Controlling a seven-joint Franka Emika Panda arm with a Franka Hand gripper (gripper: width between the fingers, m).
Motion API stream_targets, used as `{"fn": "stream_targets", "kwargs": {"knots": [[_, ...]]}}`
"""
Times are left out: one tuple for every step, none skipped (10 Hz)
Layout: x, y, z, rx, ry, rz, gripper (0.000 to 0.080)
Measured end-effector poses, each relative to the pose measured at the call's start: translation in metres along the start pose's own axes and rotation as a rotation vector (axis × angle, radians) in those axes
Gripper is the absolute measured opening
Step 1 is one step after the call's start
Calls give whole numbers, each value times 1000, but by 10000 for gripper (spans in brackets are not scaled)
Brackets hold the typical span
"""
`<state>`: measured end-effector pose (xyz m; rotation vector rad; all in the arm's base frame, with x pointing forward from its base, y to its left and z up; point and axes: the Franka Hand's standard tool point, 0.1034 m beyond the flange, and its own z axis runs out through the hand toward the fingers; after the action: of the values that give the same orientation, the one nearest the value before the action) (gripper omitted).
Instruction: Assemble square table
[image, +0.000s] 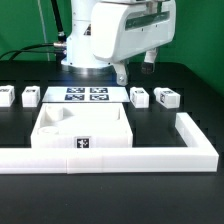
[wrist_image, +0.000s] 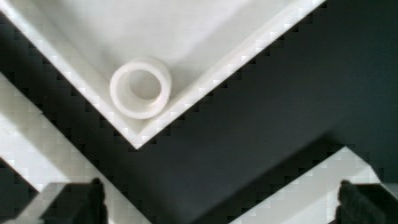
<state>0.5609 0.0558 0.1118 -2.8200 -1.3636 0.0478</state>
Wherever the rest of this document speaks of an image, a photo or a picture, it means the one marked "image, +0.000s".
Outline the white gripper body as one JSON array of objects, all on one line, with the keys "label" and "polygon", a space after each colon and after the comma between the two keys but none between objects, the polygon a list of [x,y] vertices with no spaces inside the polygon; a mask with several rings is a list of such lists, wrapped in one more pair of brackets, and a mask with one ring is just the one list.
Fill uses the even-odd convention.
[{"label": "white gripper body", "polygon": [[91,46],[101,61],[117,63],[172,41],[176,2],[157,11],[156,1],[140,4],[98,2],[91,15]]}]

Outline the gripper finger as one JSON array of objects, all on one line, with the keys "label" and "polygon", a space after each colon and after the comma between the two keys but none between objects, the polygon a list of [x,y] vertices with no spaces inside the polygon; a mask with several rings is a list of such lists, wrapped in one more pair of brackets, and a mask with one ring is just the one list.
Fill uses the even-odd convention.
[{"label": "gripper finger", "polygon": [[128,84],[128,75],[126,65],[123,62],[114,63],[113,67],[116,72],[116,81],[120,86],[126,86]]},{"label": "gripper finger", "polygon": [[153,48],[146,52],[144,61],[141,66],[141,71],[143,74],[151,74],[154,72],[156,57],[157,57],[156,48]]}]

